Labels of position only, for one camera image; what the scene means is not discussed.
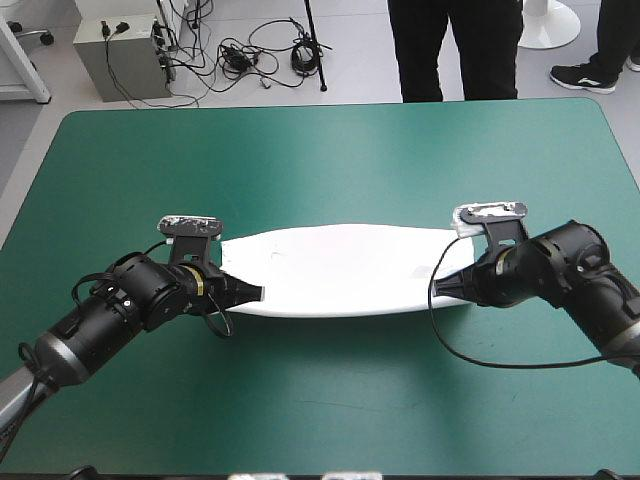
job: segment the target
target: robotic arm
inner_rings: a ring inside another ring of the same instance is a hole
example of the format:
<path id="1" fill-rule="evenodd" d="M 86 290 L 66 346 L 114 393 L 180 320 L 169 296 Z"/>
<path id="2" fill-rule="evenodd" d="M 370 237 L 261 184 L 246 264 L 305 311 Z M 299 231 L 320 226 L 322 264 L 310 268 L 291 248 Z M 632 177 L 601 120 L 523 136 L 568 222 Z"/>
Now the robotic arm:
<path id="1" fill-rule="evenodd" d="M 615 357 L 611 363 L 640 376 L 640 293 L 611 263 L 602 236 L 572 220 L 529 238 L 526 214 L 518 202 L 456 208 L 458 237 L 484 235 L 487 249 L 436 280 L 434 294 L 502 308 L 541 297 L 565 309 L 602 355 Z"/>
<path id="2" fill-rule="evenodd" d="M 158 230 L 172 245 L 168 264 L 134 252 L 104 273 L 81 279 L 72 292 L 77 308 L 42 334 L 32 358 L 0 383 L 0 441 L 59 388 L 89 379 L 140 331 L 153 331 L 182 314 L 203 316 L 216 329 L 210 314 L 261 300 L 262 287 L 211 262 L 210 244 L 222 227 L 213 217 L 166 216 Z M 80 303 L 78 286 L 91 281 L 90 296 Z M 217 333 L 230 336 L 226 319 L 225 325 Z"/>

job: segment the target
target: black shoe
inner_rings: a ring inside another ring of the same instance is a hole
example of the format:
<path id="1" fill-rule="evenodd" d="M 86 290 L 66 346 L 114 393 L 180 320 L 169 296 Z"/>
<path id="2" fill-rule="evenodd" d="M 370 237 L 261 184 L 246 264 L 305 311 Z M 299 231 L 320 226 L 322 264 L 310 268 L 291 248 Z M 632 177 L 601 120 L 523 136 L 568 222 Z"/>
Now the black shoe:
<path id="1" fill-rule="evenodd" d="M 607 82 L 594 75 L 593 68 L 588 63 L 563 67 L 556 65 L 549 74 L 551 80 L 561 87 L 570 90 L 588 90 L 594 93 L 613 93 L 616 90 L 616 82 Z"/>
<path id="2" fill-rule="evenodd" d="M 627 67 L 629 67 L 629 70 L 633 70 L 634 72 L 640 72 L 640 55 L 631 55 L 627 59 Z"/>

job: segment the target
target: plug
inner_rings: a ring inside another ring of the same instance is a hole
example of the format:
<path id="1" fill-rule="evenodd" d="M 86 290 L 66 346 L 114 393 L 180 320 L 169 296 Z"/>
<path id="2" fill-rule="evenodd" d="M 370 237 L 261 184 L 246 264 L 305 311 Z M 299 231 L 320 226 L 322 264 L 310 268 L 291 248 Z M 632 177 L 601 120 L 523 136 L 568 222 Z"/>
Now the plug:
<path id="1" fill-rule="evenodd" d="M 102 24 L 102 38 L 109 38 L 109 35 L 111 35 L 111 28 L 109 28 L 109 25 L 107 25 L 107 22 L 104 20 L 101 20 L 100 23 Z"/>
<path id="2" fill-rule="evenodd" d="M 129 30 L 131 27 L 129 26 L 129 24 L 127 22 L 120 22 L 117 26 L 116 26 L 116 33 L 124 33 L 127 30 Z"/>

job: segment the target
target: green tabletop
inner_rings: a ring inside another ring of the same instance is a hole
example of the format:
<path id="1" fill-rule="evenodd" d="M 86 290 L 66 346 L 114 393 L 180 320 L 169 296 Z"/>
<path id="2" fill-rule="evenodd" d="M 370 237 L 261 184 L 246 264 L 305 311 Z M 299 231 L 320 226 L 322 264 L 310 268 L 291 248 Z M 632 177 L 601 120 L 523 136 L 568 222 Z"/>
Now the green tabletop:
<path id="1" fill-rule="evenodd" d="M 340 222 L 447 227 L 455 206 L 492 200 L 525 202 L 532 234 L 594 225 L 640 283 L 640 195 L 588 100 L 72 114 L 0 252 L 0 375 L 18 367 L 18 342 L 70 310 L 80 276 L 161 239 L 164 214 L 215 215 L 233 238 Z M 539 300 L 438 317 L 484 359 L 595 353 Z M 236 323 L 226 341 L 186 316 L 141 334 L 36 412 L 2 468 L 640 472 L 640 385 L 622 368 L 468 365 L 424 312 Z"/>

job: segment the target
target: person's leg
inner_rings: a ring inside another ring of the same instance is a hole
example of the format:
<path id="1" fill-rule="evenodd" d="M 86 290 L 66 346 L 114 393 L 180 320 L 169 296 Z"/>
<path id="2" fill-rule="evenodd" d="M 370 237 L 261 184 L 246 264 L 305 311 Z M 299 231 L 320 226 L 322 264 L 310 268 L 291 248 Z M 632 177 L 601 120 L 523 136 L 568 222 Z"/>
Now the person's leg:
<path id="1" fill-rule="evenodd" d="M 602 0 L 598 20 L 598 52 L 589 63 L 556 65 L 551 80 L 572 90 L 612 93 L 625 60 L 640 42 L 640 0 Z"/>
<path id="2" fill-rule="evenodd" d="M 467 100 L 517 98 L 516 55 L 522 1 L 450 0 Z"/>
<path id="3" fill-rule="evenodd" d="M 438 54 L 448 23 L 443 0 L 389 0 L 389 18 L 402 100 L 441 102 Z"/>
<path id="4" fill-rule="evenodd" d="M 640 41 L 640 1 L 602 0 L 598 19 L 598 52 L 589 62 L 602 80 L 615 82 L 627 57 Z"/>

